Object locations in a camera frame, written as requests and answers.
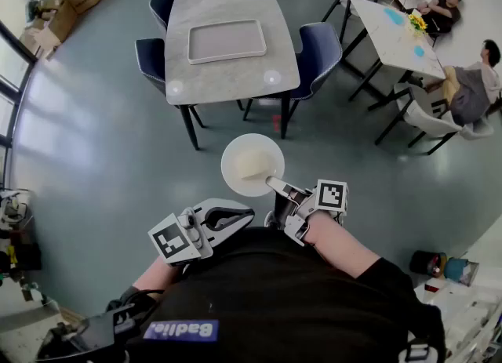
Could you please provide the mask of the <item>grey rectangular tray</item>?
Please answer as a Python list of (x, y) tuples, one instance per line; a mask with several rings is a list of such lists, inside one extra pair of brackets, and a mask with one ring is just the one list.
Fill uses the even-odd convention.
[(190, 65), (264, 56), (267, 45), (259, 20), (234, 20), (192, 27), (188, 34)]

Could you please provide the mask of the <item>white marble table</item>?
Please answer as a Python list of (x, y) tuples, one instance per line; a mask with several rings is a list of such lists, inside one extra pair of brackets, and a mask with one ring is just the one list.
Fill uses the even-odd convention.
[[(363, 24), (363, 29), (343, 51), (343, 65), (361, 79), (358, 87), (349, 96), (349, 101), (354, 100), (362, 90), (374, 94), (377, 98), (377, 107), (390, 100), (389, 95), (383, 95), (370, 84), (370, 80), (383, 66), (404, 70), (399, 79), (400, 82), (408, 81), (414, 73), (437, 79), (445, 78), (443, 67), (427, 37), (425, 35), (412, 35), (409, 30), (408, 16), (405, 13), (403, 13), (406, 15), (405, 24), (399, 26), (394, 24), (384, 12), (385, 8), (392, 8), (390, 6), (366, 0), (352, 0), (352, 3)], [(377, 59), (370, 69), (363, 74), (347, 62), (347, 57), (366, 37), (370, 38), (373, 43)], [(416, 45), (420, 45), (424, 49), (423, 57), (419, 57), (414, 53)]]

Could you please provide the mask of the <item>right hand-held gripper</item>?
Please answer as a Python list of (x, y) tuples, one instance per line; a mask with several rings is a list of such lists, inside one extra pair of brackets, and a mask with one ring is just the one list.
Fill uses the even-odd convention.
[(345, 182), (318, 180), (313, 190), (302, 190), (275, 176), (265, 183), (276, 193), (273, 211), (274, 225), (297, 244), (310, 229), (309, 217), (317, 211), (327, 212), (338, 224), (347, 215), (348, 187)]

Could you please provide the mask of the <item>cluttered equipment rack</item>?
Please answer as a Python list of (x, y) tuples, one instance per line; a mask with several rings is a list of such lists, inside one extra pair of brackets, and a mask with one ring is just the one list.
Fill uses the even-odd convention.
[(38, 287), (27, 279), (29, 272), (42, 269), (29, 201), (27, 189), (0, 187), (0, 286), (10, 278), (23, 290)]

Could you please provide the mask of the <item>person's left forearm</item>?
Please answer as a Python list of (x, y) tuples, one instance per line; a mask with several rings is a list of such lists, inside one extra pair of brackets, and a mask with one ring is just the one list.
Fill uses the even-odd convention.
[(133, 283), (133, 287), (137, 290), (162, 290), (166, 294), (182, 272), (182, 266), (171, 266), (159, 256)]

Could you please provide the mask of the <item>pale food block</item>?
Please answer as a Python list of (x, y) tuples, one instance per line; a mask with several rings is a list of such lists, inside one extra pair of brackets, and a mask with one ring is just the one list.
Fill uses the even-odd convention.
[(272, 161), (268, 153), (261, 150), (247, 150), (235, 158), (235, 171), (239, 179), (265, 178), (272, 173)]

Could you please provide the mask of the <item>white storage rack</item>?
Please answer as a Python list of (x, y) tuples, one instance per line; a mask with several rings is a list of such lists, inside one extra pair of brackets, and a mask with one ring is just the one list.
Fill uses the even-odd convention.
[(414, 289), (419, 301), (441, 311), (445, 363), (482, 363), (502, 316), (502, 289), (432, 278)]

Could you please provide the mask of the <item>white speckled counter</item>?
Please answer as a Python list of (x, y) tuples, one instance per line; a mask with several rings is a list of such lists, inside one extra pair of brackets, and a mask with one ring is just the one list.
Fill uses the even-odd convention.
[(35, 363), (50, 329), (84, 318), (35, 289), (31, 296), (26, 301), (13, 282), (5, 281), (0, 288), (0, 363)]

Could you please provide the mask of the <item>person's right forearm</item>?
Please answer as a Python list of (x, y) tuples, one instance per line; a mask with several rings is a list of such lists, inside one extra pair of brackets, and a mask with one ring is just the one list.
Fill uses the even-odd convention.
[(304, 235), (304, 241), (337, 270), (358, 278), (380, 259), (327, 212), (314, 212), (307, 222), (309, 229)]

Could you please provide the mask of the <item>teal cylindrical container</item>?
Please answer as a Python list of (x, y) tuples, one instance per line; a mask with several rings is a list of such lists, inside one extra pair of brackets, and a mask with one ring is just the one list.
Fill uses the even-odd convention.
[(468, 259), (450, 258), (444, 269), (444, 277), (450, 281), (471, 286), (478, 273), (479, 263)]

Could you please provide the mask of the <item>large blue coaster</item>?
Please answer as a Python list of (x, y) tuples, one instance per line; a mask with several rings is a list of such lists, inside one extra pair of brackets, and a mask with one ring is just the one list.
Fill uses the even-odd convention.
[(392, 8), (385, 8), (384, 12), (394, 24), (399, 26), (403, 26), (405, 24), (405, 14)]

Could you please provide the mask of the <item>grey marble dining table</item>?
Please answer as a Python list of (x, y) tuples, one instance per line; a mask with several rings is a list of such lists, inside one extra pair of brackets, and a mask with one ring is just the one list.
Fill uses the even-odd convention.
[[(192, 64), (190, 33), (197, 27), (257, 22), (265, 53)], [(300, 85), (296, 55), (277, 0), (174, 0), (165, 37), (166, 99), (178, 106), (193, 147), (198, 146), (189, 107), (265, 97), (289, 97)]]

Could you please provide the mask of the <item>person's black shirt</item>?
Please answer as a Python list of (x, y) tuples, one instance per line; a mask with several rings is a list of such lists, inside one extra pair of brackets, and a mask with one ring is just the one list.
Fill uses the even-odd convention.
[(398, 363), (413, 340), (446, 359), (440, 310), (393, 263), (353, 278), (272, 229), (236, 234), (160, 300), (122, 301), (148, 313), (130, 363)]

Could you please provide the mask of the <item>black framed window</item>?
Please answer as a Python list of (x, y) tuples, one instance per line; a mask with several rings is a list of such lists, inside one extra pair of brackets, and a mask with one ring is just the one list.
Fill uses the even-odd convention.
[(0, 187), (5, 185), (20, 102), (36, 57), (21, 41), (25, 6), (31, 0), (0, 0)]

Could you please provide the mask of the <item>white round plate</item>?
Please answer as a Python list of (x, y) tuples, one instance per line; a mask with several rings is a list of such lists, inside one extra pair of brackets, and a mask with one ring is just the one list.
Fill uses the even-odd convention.
[(265, 178), (254, 180), (239, 179), (235, 171), (235, 158), (247, 150), (261, 150), (269, 154), (272, 161), (272, 173), (269, 176), (275, 176), (279, 179), (285, 172), (285, 159), (281, 148), (271, 138), (258, 134), (247, 133), (233, 139), (225, 148), (221, 161), (220, 169), (226, 184), (237, 194), (245, 197), (261, 197), (272, 189), (265, 183)]

